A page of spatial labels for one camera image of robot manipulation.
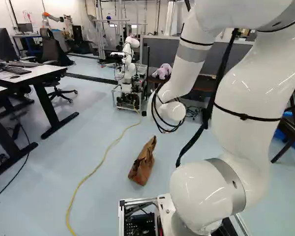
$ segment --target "wheel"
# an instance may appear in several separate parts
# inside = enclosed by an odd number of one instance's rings
[[[0,163],[2,164],[3,162],[5,162],[8,159],[7,156],[2,156],[0,157]]]

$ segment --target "brown paper bag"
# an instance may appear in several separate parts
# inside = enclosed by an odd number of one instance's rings
[[[134,161],[132,168],[128,174],[128,178],[135,181],[139,185],[144,186],[152,172],[154,165],[153,151],[156,146],[156,136],[148,141],[138,158]]]

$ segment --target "gray ring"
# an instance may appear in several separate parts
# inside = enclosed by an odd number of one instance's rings
[[[269,23],[259,27],[257,30],[261,32],[278,31],[293,22],[295,22],[295,0],[292,1],[292,3],[282,12],[281,15]]]
[[[227,164],[225,161],[221,159],[212,158],[207,159],[206,161],[215,166],[215,168],[221,173],[221,175],[225,179],[226,183],[230,186],[230,188],[232,188],[232,215],[243,211],[246,207],[246,194],[238,175],[229,166],[229,164]]]
[[[176,55],[189,62],[202,62],[206,60],[208,50],[188,48],[182,44],[179,44]]]

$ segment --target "floor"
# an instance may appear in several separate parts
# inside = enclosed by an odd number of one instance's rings
[[[87,68],[85,73],[93,71],[87,65],[81,64],[81,68]],[[30,140],[39,142],[39,146],[30,153],[22,172],[0,196],[0,236],[70,235],[65,225],[65,212],[77,184],[95,168],[106,147],[123,129],[140,119],[135,112],[113,108],[112,87],[64,77],[60,88],[75,88],[79,94],[71,95],[73,104],[55,100],[56,112],[60,118],[74,111],[80,115],[46,140],[40,140],[40,135],[48,128],[48,121],[35,91],[30,95],[35,103],[28,107],[28,114],[21,117],[21,122]],[[13,125],[7,118],[2,123],[6,127]],[[83,184],[76,196],[70,222],[78,235],[116,236],[120,199],[156,197],[167,193],[177,155],[198,128],[197,122],[187,120],[176,133],[161,135],[153,122],[142,118],[139,126],[128,130],[109,152],[104,165]],[[143,145],[154,134],[157,136],[156,162],[146,186],[141,187],[128,180],[127,174]],[[22,147],[25,144],[26,139],[20,134],[18,145]],[[273,140],[269,156],[274,156],[282,146],[280,141]],[[182,163],[217,157],[221,153],[221,146],[211,131],[206,130]],[[20,160],[0,176],[0,189],[23,162],[24,159]],[[271,165],[268,195],[241,215],[254,236],[295,236],[294,149]]]
[[[109,67],[102,68],[97,59],[69,56],[75,61],[75,65],[68,68],[67,73],[92,76],[102,79],[113,80],[114,69]]]

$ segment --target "yellow cable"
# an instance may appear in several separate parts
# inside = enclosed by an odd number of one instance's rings
[[[133,103],[133,108],[134,108],[134,110],[140,115],[140,113],[139,113],[139,112],[137,111],[137,109],[135,108],[134,103]],[[86,177],[83,178],[83,180],[81,180],[81,182],[78,184],[78,187],[74,190],[73,196],[72,196],[71,201],[70,201],[69,208],[67,209],[67,212],[66,212],[66,215],[65,215],[65,223],[66,223],[66,225],[67,225],[68,230],[72,233],[73,236],[77,236],[77,235],[76,235],[76,233],[73,231],[73,229],[72,229],[72,227],[71,227],[71,225],[70,225],[69,216],[70,216],[70,212],[71,212],[71,209],[72,209],[72,205],[73,205],[73,202],[74,202],[74,199],[75,199],[75,195],[77,194],[79,188],[81,187],[81,185],[82,185],[82,184],[83,184],[88,178],[90,178],[90,177],[91,177],[91,176],[92,176],[92,175],[93,175],[93,174],[94,174],[94,173],[95,173],[95,172],[96,172],[96,171],[102,166],[102,164],[104,163],[104,161],[105,161],[105,159],[106,159],[106,156],[107,156],[109,150],[110,150],[115,144],[117,144],[117,143],[123,138],[123,135],[125,134],[125,132],[126,132],[128,129],[134,127],[134,126],[139,125],[140,123],[141,123],[141,115],[140,115],[140,121],[139,121],[138,123],[133,124],[133,125],[131,125],[131,126],[125,128],[124,131],[122,132],[122,134],[120,135],[120,137],[117,138],[116,140],[114,140],[114,141],[108,146],[108,148],[106,149],[105,154],[104,154],[104,157],[103,157],[103,159],[101,160],[101,162],[96,166],[96,168],[95,168],[90,174],[88,174]]]

